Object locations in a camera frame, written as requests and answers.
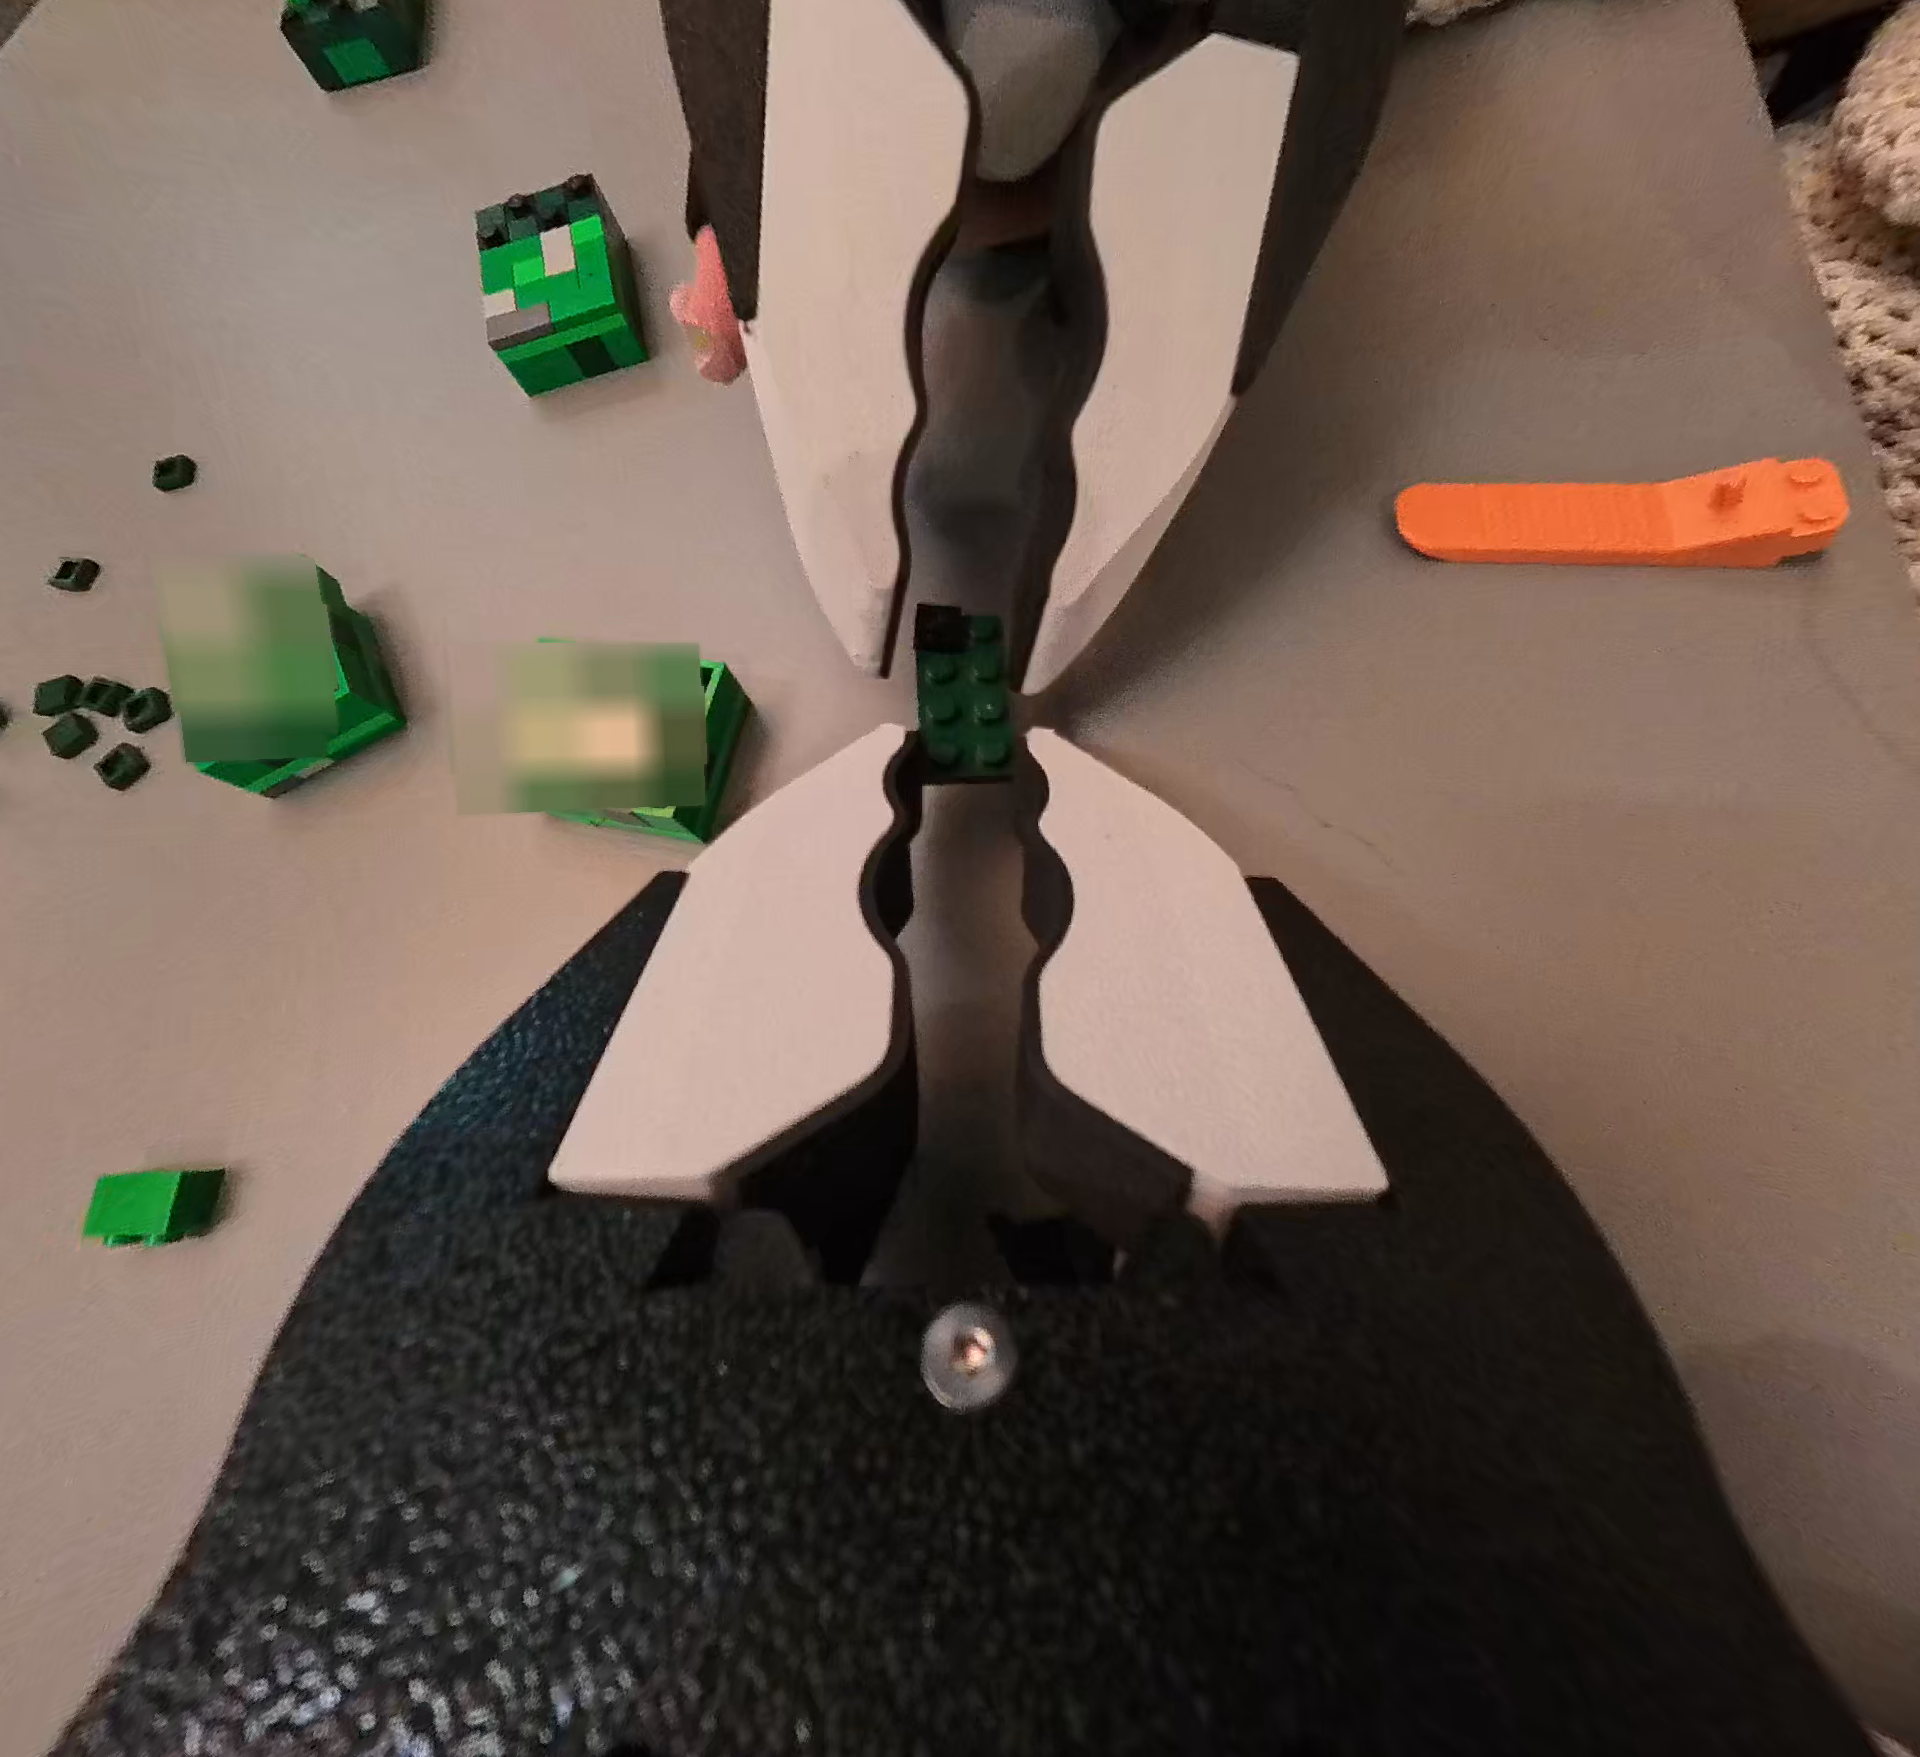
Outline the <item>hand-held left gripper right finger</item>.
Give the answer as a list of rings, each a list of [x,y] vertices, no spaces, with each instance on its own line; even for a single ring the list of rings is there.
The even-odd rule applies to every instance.
[[[1033,1175],[1093,1227],[1380,1199],[1388,1173],[1236,861],[1057,733],[1026,746]]]

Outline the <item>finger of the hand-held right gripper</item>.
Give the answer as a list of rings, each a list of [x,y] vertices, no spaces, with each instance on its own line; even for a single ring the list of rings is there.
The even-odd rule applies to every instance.
[[[1029,695],[1113,617],[1233,411],[1297,70],[1295,50],[1209,32],[1097,120],[1086,209],[1104,346],[1069,435],[1073,510]]]
[[[770,0],[757,311],[739,335],[781,504],[830,633],[889,674],[921,313],[974,100],[910,0]]]

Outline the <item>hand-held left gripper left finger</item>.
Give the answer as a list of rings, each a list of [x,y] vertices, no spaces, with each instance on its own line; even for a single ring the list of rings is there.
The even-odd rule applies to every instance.
[[[566,1195],[714,1203],[901,1082],[920,831],[881,725],[691,861],[550,1163]]]

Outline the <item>small green brick assembly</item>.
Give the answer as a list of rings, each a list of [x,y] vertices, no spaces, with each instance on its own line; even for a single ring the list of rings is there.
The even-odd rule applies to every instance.
[[[484,335],[528,398],[652,358],[632,248],[591,171],[476,209]]]

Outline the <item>dark green brick plate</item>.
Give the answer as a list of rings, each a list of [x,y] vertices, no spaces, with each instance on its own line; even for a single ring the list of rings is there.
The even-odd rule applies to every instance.
[[[924,785],[974,785],[1012,778],[1016,725],[1006,641],[994,614],[968,614],[964,654],[916,654],[920,762]]]

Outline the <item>green brick build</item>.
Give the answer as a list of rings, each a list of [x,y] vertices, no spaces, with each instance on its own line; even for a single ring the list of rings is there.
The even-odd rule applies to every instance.
[[[287,797],[405,726],[380,630],[308,556],[223,559],[161,584],[185,762]]]

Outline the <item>person's right hand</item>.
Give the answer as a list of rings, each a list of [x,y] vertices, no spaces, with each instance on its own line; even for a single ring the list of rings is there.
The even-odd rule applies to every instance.
[[[749,374],[746,339],[731,308],[719,235],[711,225],[695,232],[690,276],[671,289],[667,311],[686,337],[697,378],[726,388]]]

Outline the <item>orange brick separator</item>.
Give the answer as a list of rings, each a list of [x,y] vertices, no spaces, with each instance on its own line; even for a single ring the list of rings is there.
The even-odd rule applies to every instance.
[[[1455,567],[1777,570],[1838,543],[1826,460],[1750,460],[1655,484],[1415,484],[1400,538]]]

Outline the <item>scattered small green bricks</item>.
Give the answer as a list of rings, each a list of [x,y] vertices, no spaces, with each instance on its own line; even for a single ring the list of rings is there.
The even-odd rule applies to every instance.
[[[164,495],[189,488],[197,479],[193,454],[166,454],[153,468]],[[97,559],[62,559],[46,580],[57,594],[88,594],[101,575]],[[134,690],[110,675],[60,674],[32,691],[32,713],[42,721],[41,741],[57,762],[85,758],[98,746],[101,721],[118,721],[129,738],[145,738],[173,721],[176,705],[164,686]],[[113,742],[93,765],[97,779],[114,793],[130,791],[153,769],[138,742]],[[106,1173],[97,1180],[84,1216],[84,1240],[104,1248],[164,1248],[204,1237],[224,1203],[224,1169],[138,1169]]]

